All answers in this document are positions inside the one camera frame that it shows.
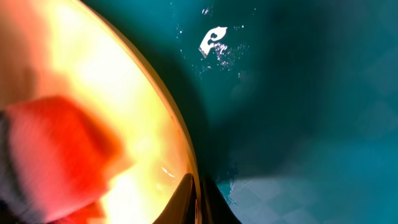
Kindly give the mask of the green and orange sponge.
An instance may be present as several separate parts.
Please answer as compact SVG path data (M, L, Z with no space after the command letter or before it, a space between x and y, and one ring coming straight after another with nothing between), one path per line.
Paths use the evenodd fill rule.
M1 213L22 223L95 223L100 198L129 166L101 121L53 96L1 111Z

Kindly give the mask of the yellow-green plate with sauce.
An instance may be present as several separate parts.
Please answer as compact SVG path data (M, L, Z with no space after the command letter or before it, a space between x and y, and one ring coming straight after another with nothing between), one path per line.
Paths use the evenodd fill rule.
M171 94L125 36L80 1L1 2L1 111L59 96L101 121L129 166L100 198L95 223L153 223L185 174L200 187L192 142Z

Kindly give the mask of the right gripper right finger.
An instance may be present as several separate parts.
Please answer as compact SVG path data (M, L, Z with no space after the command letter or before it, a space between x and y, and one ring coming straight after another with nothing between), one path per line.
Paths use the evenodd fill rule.
M202 179L200 187L202 224L241 224L212 179Z

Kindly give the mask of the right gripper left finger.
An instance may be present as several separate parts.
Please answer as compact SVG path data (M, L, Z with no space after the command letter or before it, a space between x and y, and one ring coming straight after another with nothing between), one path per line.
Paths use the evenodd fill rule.
M195 224L196 190L192 174L185 174L153 224Z

